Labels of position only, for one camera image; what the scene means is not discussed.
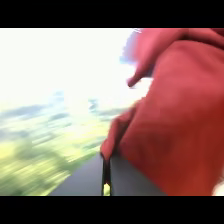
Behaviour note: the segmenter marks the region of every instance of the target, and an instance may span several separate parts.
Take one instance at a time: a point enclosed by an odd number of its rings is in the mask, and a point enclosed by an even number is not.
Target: gray surface
[[[114,155],[110,161],[113,196],[166,196],[127,160]]]
[[[50,196],[101,196],[103,158],[97,154],[68,177]]]

